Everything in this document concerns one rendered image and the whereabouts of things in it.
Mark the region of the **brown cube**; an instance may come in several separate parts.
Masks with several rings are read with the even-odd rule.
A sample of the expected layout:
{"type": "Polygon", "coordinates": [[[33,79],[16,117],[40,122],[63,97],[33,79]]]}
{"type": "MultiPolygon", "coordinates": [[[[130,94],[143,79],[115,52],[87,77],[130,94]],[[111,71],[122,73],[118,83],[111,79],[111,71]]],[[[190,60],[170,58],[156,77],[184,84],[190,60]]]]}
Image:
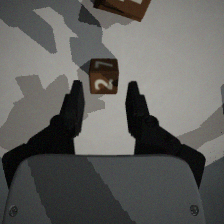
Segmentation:
{"type": "Polygon", "coordinates": [[[117,59],[91,59],[88,73],[91,94],[117,94],[117,59]]]}
{"type": "Polygon", "coordinates": [[[151,0],[103,0],[106,8],[143,19],[151,0]]]}

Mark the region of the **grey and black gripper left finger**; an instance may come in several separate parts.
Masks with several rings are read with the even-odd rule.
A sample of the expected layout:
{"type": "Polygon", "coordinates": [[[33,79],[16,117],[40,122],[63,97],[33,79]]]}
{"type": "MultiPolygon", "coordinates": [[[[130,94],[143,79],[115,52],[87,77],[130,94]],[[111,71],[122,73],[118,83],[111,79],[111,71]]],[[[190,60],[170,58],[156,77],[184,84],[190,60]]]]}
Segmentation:
{"type": "Polygon", "coordinates": [[[8,189],[22,160],[48,152],[49,154],[75,154],[74,138],[81,133],[84,107],[82,82],[74,80],[70,95],[65,94],[60,114],[51,118],[50,125],[31,137],[26,144],[3,155],[2,165],[8,189]]]}

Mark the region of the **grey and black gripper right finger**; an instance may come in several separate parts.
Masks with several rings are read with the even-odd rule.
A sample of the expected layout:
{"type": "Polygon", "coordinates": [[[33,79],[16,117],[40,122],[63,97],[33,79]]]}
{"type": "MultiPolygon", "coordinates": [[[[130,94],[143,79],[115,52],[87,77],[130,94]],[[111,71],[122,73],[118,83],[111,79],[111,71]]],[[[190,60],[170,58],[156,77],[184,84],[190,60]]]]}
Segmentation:
{"type": "Polygon", "coordinates": [[[125,108],[128,132],[136,139],[134,154],[167,154],[182,158],[191,168],[199,190],[205,156],[181,144],[175,136],[159,126],[158,119],[149,114],[145,96],[140,95],[137,81],[128,83],[125,108]]]}

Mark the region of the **brown wooden tray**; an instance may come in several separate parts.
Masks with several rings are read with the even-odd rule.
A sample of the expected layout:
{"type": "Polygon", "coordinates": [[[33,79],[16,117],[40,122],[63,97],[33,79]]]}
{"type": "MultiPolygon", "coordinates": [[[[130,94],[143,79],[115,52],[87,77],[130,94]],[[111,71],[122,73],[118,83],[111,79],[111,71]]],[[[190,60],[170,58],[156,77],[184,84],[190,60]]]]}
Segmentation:
{"type": "Polygon", "coordinates": [[[111,12],[111,13],[114,13],[114,14],[117,14],[117,15],[121,15],[121,16],[130,18],[132,20],[138,21],[138,22],[141,22],[141,20],[142,20],[142,19],[140,20],[140,19],[134,18],[132,16],[126,15],[124,13],[121,13],[121,12],[118,12],[118,11],[106,8],[106,7],[103,7],[102,3],[103,3],[103,0],[95,0],[93,8],[97,8],[97,9],[104,10],[104,11],[107,11],[107,12],[111,12]]]}

